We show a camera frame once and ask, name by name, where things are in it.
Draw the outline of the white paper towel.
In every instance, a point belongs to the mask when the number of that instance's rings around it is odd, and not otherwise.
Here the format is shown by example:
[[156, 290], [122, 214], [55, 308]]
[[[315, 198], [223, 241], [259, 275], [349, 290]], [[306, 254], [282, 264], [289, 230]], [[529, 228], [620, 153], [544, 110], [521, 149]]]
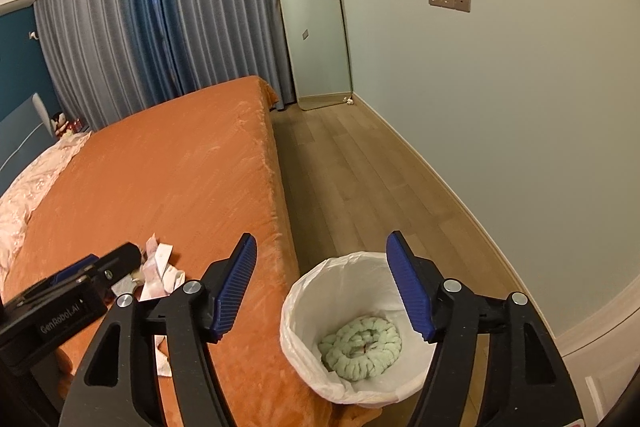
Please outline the white paper towel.
[[172, 373], [168, 355], [165, 355], [165, 353], [160, 350], [165, 340], [166, 337], [163, 335], [154, 336], [156, 373], [160, 377], [171, 378]]

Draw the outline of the white bag lined trash bin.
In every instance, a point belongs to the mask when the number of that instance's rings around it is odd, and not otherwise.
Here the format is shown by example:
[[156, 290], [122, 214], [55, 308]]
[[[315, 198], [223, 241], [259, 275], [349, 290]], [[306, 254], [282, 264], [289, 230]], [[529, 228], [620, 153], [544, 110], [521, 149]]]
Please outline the white bag lined trash bin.
[[362, 407], [419, 392], [435, 352], [413, 330], [386, 256], [365, 251], [326, 259], [292, 286], [280, 346], [322, 398]]

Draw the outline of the white cabinet door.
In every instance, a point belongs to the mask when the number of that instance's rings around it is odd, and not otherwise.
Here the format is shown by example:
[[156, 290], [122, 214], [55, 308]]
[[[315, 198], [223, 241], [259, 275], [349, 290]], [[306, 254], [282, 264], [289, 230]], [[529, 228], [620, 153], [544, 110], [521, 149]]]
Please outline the white cabinet door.
[[633, 280], [555, 339], [588, 426], [612, 410], [639, 368], [639, 306], [639, 281]]

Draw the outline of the pink quilt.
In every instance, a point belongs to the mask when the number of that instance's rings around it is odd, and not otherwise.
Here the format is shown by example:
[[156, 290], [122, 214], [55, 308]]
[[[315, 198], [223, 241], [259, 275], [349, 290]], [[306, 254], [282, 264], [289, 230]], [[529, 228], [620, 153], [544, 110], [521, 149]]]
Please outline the pink quilt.
[[64, 136], [28, 164], [1, 196], [1, 287], [22, 249], [32, 213], [91, 135]]

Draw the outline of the toys on nightstand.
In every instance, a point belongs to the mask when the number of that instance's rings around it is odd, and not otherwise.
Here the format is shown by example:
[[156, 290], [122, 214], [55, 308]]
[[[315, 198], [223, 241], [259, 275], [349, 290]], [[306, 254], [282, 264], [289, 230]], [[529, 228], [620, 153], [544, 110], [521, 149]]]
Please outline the toys on nightstand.
[[68, 118], [63, 112], [52, 115], [50, 121], [53, 135], [56, 139], [62, 139], [63, 136], [83, 132], [86, 129], [80, 118]]

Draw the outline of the blue upholstered headboard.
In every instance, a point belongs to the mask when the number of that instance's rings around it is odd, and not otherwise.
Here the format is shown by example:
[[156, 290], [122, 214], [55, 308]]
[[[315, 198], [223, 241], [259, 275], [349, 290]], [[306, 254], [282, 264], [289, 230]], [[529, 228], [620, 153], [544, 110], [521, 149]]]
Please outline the blue upholstered headboard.
[[1, 121], [0, 139], [3, 195], [26, 167], [56, 143], [46, 106], [38, 93]]

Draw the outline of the orange velvet bed cover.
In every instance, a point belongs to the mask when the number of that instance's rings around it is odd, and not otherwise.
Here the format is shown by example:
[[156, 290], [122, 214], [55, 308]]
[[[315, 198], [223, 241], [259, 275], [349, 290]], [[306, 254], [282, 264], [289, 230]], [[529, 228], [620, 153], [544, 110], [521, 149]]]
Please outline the orange velvet bed cover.
[[210, 349], [241, 426], [362, 426], [378, 410], [333, 404], [314, 393], [285, 358], [283, 301], [299, 269], [270, 109], [277, 95], [245, 77], [183, 95], [93, 135], [35, 209], [1, 211], [22, 246], [1, 251], [1, 295], [88, 254], [159, 239], [190, 279], [257, 242], [257, 265], [232, 331]]

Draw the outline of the grey blue curtain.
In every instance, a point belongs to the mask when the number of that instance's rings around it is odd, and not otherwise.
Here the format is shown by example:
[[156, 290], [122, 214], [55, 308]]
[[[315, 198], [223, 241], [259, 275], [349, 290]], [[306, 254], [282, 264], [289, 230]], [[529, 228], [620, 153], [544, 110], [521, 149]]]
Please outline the grey blue curtain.
[[37, 0], [64, 112], [92, 129], [228, 80], [296, 98], [278, 0]]

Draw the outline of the gold framed floor mirror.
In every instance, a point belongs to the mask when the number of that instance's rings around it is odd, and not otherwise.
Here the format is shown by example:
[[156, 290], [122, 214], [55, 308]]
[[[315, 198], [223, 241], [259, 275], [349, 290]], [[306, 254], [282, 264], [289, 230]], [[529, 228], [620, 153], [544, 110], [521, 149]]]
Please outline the gold framed floor mirror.
[[352, 104], [342, 0], [279, 0], [297, 105]]

